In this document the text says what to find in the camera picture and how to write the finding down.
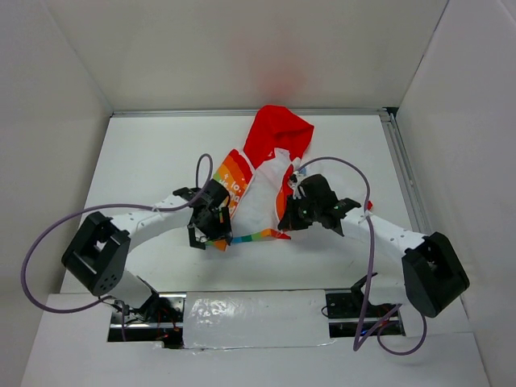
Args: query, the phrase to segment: white panel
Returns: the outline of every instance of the white panel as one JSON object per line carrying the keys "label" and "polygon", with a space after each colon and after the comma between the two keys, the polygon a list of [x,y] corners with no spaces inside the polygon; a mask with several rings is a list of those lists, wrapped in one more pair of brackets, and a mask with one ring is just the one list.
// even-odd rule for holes
{"label": "white panel", "polygon": [[333,343],[324,290],[187,293],[185,348],[317,347]]}
{"label": "white panel", "polygon": [[399,106],[446,0],[45,0],[116,110]]}
{"label": "white panel", "polygon": [[[379,117],[303,118],[315,125],[306,159],[333,155],[356,163],[371,182],[375,213],[410,227]],[[154,203],[174,189],[193,186],[198,156],[211,153],[217,168],[233,147],[243,145],[252,121],[251,115],[112,119],[86,205]],[[331,162],[324,168],[337,177],[329,182],[338,196],[351,191],[357,199],[363,197],[364,183],[353,170]],[[203,251],[190,248],[186,229],[177,229],[136,248],[127,268],[159,291],[343,288],[365,274],[367,245],[319,226],[294,236],[295,240],[236,244],[225,252]],[[375,278],[378,286],[402,282],[401,269],[389,258],[378,254],[375,268],[381,274]],[[62,291],[85,289],[67,273]]]}
{"label": "white panel", "polygon": [[[0,1],[1,385],[23,376],[41,311],[19,284],[23,257],[51,222],[84,205],[109,116],[48,12],[36,0]],[[29,266],[43,302],[63,274],[59,256],[77,224],[42,243]]]}
{"label": "white panel", "polygon": [[451,0],[398,114],[431,224],[467,263],[466,307],[493,387],[516,385],[513,4]]}
{"label": "white panel", "polygon": [[[91,299],[52,295],[49,305],[69,308]],[[110,313],[108,306],[97,306],[79,314],[44,314],[22,387],[489,386],[470,333],[431,336],[406,357],[385,354],[375,339],[354,352],[352,338],[323,347],[169,350],[156,343],[107,343]],[[399,351],[418,339],[397,336],[385,342]]]}

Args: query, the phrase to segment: white table surface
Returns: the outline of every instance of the white table surface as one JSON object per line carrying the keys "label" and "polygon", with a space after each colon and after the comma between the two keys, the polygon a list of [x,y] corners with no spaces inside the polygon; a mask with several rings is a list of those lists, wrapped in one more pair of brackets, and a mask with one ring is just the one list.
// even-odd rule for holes
{"label": "white table surface", "polygon": [[[304,118],[315,125],[306,159],[332,155],[356,163],[371,181],[376,214],[409,228],[379,118]],[[209,152],[219,165],[231,148],[243,144],[252,120],[252,116],[112,119],[86,205],[151,204],[177,187],[192,186],[198,155]],[[363,193],[353,172],[340,165],[329,168],[342,174],[352,192]],[[337,189],[339,196],[347,192]],[[395,265],[381,255],[376,263],[381,273],[377,285],[402,286]],[[317,227],[311,227],[304,239],[244,243],[226,252],[192,249],[186,230],[175,230],[136,248],[127,260],[132,272],[159,291],[187,292],[342,288],[362,277],[366,264],[367,246]],[[51,295],[48,304],[65,308],[92,299],[71,293],[87,290],[67,273],[61,294]],[[73,315],[44,313],[23,386],[68,386],[70,381],[84,386],[488,386],[460,300],[428,321],[429,336],[422,350],[404,358],[385,354],[375,339],[357,353],[351,339],[323,347],[204,352],[167,350],[156,343],[107,343],[109,319],[107,306]],[[412,306],[402,307],[402,320],[409,337],[385,339],[397,350],[414,346],[421,334],[421,320]]]}
{"label": "white table surface", "polygon": [[[55,294],[48,305],[70,308],[92,299],[87,294]],[[358,352],[352,350],[351,338],[319,347],[171,350],[158,343],[107,343],[110,314],[105,305],[77,314],[45,312],[22,387],[489,387],[472,333],[431,335],[418,352],[405,357],[383,352],[374,338]],[[285,327],[296,329],[295,324]],[[256,333],[250,329],[248,334]],[[385,337],[397,351],[417,342]]]}
{"label": "white table surface", "polygon": [[[303,118],[315,126],[304,160],[340,156],[355,163],[370,180],[375,214],[410,228],[379,117]],[[198,156],[209,152],[217,168],[232,148],[243,145],[253,119],[251,115],[111,119],[86,206],[152,204],[176,188],[193,186]],[[339,196],[365,193],[354,171],[331,162],[324,168],[333,177],[330,184]],[[344,185],[334,176],[342,177]],[[137,247],[127,258],[127,268],[161,292],[346,288],[365,274],[368,246],[321,227],[303,232],[298,240],[242,243],[220,252],[190,248],[186,229],[172,230]],[[380,273],[374,279],[375,286],[402,288],[400,268],[380,253],[375,271]],[[68,272],[61,292],[88,293]],[[421,334],[421,318],[412,306],[403,306],[402,317],[408,336]],[[430,320],[429,327],[435,333],[470,331],[460,300]]]}

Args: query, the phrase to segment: rainbow stripe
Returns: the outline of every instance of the rainbow stripe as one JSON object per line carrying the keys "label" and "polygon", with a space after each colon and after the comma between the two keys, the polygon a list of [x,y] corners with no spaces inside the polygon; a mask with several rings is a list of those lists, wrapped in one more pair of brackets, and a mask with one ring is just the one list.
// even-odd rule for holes
{"label": "rainbow stripe", "polygon": [[[272,228],[267,228],[263,231],[256,232],[254,234],[244,235],[244,236],[236,236],[231,241],[231,244],[255,242],[255,241],[263,239],[263,238],[290,239],[290,237],[283,232],[273,230]],[[223,241],[218,240],[216,242],[207,242],[206,244],[209,246],[217,246],[219,242],[223,242]]]}

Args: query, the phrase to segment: white enclosure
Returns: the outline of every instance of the white enclosure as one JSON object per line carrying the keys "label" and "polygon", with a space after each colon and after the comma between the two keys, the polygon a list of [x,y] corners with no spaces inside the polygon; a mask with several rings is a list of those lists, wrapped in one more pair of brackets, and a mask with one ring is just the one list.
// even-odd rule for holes
{"label": "white enclosure", "polygon": [[[156,384],[179,385],[516,385],[516,0],[4,0],[0,32],[2,385],[69,385],[71,376],[76,385],[111,385],[121,374],[126,384],[152,385],[150,372]],[[378,214],[450,237],[472,282],[462,300],[468,317],[454,302],[431,320],[422,350],[404,359],[386,355],[374,339],[358,353],[346,339],[203,353],[106,343],[104,306],[41,318],[23,296],[19,269],[47,225],[85,204],[152,203],[191,185],[196,146],[219,164],[250,127],[252,114],[242,110],[266,103],[326,109],[298,110],[316,126],[308,157],[360,159],[381,194],[372,197]],[[342,113],[386,106],[400,107],[396,121],[385,112],[363,121]],[[170,127],[185,146],[173,143]],[[189,142],[193,133],[196,142]],[[143,151],[131,158],[137,149]],[[184,169],[170,186],[158,176],[167,167],[171,174]],[[119,177],[110,179],[114,173]],[[358,187],[351,174],[345,178]],[[49,305],[91,299],[70,275],[61,280],[60,256],[77,226],[57,231],[31,263],[31,289],[43,302],[50,294]],[[310,262],[316,252],[302,251],[303,265],[291,268],[288,249],[281,263],[276,248],[247,243],[227,255],[236,261],[248,250],[232,264],[216,254],[203,260],[183,232],[140,247],[128,264],[171,290],[173,271],[144,258],[156,263],[173,245],[183,270],[173,290],[339,286],[334,248],[320,265]],[[321,245],[337,243],[322,235]],[[346,259],[359,262],[360,249],[343,247]],[[260,255],[259,270],[244,276]],[[383,284],[395,288],[399,273],[381,256],[377,263]],[[352,267],[345,281],[363,272]],[[402,313],[409,337],[387,341],[408,348],[420,322],[413,310]]]}

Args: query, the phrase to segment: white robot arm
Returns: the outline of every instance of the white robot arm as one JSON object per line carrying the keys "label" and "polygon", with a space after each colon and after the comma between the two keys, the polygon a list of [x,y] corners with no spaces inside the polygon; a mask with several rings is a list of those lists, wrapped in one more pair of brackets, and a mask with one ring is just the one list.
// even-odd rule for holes
{"label": "white robot arm", "polygon": [[[366,214],[358,202],[339,200],[320,174],[300,181],[293,175],[293,179],[295,191],[287,198],[280,230],[302,230],[317,222],[341,236],[369,243]],[[435,317],[469,287],[468,276],[445,235],[419,234],[374,214],[368,217],[376,250],[402,267],[406,296],[419,312]]]}
{"label": "white robot arm", "polygon": [[[159,301],[157,292],[125,269],[127,254],[140,244],[178,227],[188,227],[190,245],[225,239],[231,243],[229,193],[211,180],[190,206],[170,210],[193,200],[198,189],[179,189],[152,209],[107,218],[100,212],[86,217],[63,255],[63,265],[94,295],[109,294],[145,314]],[[202,234],[197,238],[196,230]]]}

